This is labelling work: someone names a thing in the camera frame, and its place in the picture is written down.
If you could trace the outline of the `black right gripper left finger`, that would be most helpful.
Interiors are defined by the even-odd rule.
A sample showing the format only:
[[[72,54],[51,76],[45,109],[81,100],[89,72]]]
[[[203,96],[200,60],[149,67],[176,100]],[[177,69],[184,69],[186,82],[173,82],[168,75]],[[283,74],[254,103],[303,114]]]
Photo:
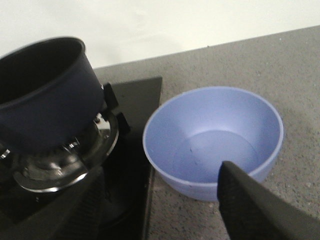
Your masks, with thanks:
[[[0,192],[2,240],[95,240],[102,217],[104,172],[93,169],[57,192],[33,193],[17,184]]]

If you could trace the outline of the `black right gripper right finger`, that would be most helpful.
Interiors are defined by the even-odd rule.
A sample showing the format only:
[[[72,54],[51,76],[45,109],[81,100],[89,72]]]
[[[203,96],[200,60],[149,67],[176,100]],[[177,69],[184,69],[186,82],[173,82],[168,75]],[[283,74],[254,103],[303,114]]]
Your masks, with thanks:
[[[231,161],[221,164],[217,198],[232,240],[318,240],[320,221],[286,203]]]

